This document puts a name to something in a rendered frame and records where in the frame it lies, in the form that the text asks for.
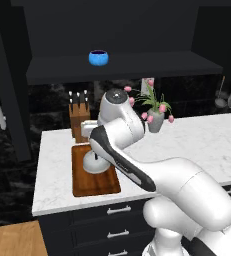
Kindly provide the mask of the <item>grey vase with pink tulips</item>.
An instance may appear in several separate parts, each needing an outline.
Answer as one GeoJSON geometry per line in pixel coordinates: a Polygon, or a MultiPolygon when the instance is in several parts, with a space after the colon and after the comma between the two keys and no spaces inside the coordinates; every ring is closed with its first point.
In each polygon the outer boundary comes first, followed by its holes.
{"type": "Polygon", "coordinates": [[[168,121],[170,123],[174,122],[172,107],[165,101],[164,94],[161,94],[161,97],[157,98],[154,86],[145,86],[145,88],[141,90],[133,89],[131,86],[125,86],[124,91],[127,93],[135,93],[134,96],[129,97],[131,106],[134,106],[136,103],[140,103],[142,106],[150,106],[147,112],[141,113],[141,118],[143,121],[147,122],[150,133],[158,133],[160,131],[166,112],[169,112],[168,121]]]}

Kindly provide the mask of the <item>dark wall cabinet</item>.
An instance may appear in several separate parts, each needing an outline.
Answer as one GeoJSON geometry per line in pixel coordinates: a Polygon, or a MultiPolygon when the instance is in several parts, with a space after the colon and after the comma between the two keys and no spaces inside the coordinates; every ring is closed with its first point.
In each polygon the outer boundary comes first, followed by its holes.
{"type": "Polygon", "coordinates": [[[22,7],[30,85],[219,74],[192,48],[199,0],[12,0],[22,7]],[[109,61],[88,56],[104,50],[109,61]]]}

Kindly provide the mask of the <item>wooden knife block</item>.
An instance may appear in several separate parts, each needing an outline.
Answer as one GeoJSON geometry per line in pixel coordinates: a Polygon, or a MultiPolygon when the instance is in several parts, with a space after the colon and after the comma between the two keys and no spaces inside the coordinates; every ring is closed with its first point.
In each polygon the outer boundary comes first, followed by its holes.
{"type": "Polygon", "coordinates": [[[69,118],[71,124],[72,137],[77,143],[88,141],[87,137],[81,135],[81,123],[90,119],[88,103],[72,103],[69,105],[69,118]]]}

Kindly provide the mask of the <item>dark cabinet door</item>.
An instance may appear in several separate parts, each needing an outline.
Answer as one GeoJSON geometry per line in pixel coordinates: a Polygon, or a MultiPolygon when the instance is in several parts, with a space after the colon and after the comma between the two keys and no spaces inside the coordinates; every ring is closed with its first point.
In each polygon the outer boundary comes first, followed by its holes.
{"type": "Polygon", "coordinates": [[[23,8],[0,0],[0,101],[18,161],[32,158],[26,79],[31,57],[23,8]]]}
{"type": "Polygon", "coordinates": [[[231,0],[199,0],[191,50],[231,80],[231,0]]]}

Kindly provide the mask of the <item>white kettle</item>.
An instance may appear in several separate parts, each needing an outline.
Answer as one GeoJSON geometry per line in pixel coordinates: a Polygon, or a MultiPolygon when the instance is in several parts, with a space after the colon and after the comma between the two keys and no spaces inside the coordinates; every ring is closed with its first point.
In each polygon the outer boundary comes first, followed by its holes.
{"type": "Polygon", "coordinates": [[[88,151],[83,158],[83,169],[90,174],[100,174],[109,168],[110,163],[93,150],[88,151]]]}

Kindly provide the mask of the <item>wooden tray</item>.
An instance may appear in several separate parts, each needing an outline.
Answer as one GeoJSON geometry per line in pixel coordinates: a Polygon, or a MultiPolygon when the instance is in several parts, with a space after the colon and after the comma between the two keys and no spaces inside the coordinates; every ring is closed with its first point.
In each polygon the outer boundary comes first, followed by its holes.
{"type": "Polygon", "coordinates": [[[90,174],[83,169],[83,157],[89,150],[89,145],[71,148],[73,195],[86,197],[119,193],[121,188],[114,166],[100,174],[90,174]]]}

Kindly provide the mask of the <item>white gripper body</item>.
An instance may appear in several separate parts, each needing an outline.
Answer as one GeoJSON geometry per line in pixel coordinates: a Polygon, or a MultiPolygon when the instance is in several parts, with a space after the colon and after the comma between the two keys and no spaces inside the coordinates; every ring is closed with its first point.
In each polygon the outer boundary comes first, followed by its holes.
{"type": "Polygon", "coordinates": [[[96,120],[85,120],[81,123],[81,136],[88,138],[93,129],[98,126],[96,120]]]}

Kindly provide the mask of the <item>hanging grey ladle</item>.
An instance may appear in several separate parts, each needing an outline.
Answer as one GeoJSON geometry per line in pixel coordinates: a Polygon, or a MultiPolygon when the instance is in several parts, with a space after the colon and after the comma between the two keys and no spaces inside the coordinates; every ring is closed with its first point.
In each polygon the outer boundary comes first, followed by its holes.
{"type": "Polygon", "coordinates": [[[224,108],[227,106],[226,101],[221,98],[221,92],[222,92],[224,81],[225,81],[225,78],[222,78],[220,89],[219,89],[217,98],[215,99],[215,105],[217,108],[224,108]]]}

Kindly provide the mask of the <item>blue mug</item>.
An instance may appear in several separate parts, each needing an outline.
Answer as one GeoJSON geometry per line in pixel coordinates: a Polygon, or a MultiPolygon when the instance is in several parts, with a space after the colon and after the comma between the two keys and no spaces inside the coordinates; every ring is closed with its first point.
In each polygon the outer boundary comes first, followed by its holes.
{"type": "Polygon", "coordinates": [[[104,50],[93,50],[89,53],[88,60],[93,66],[104,66],[109,61],[109,55],[104,50]]]}

